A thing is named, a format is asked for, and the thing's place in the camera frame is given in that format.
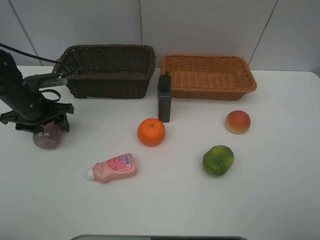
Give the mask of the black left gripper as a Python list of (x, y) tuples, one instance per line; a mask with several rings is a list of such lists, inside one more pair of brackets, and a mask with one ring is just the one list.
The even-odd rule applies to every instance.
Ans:
[(1, 96), (0, 99), (11, 108), (11, 111), (0, 115), (0, 122), (5, 125), (15, 123), (17, 131), (34, 133), (38, 125), (51, 122), (65, 132), (70, 131), (67, 114), (74, 113), (74, 106), (70, 103), (50, 102), (43, 98), (22, 99), (13, 96)]

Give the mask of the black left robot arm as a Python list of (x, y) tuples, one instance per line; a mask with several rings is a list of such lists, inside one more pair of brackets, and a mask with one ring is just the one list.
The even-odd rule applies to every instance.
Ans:
[(15, 123), (15, 129), (30, 133), (44, 131), (44, 126), (54, 123), (63, 131), (70, 131), (67, 114), (74, 113), (71, 103), (59, 103), (61, 95), (50, 87), (68, 84), (66, 73), (35, 74), (23, 77), (12, 55), (0, 51), (0, 100), (11, 111), (0, 115), (4, 125)]

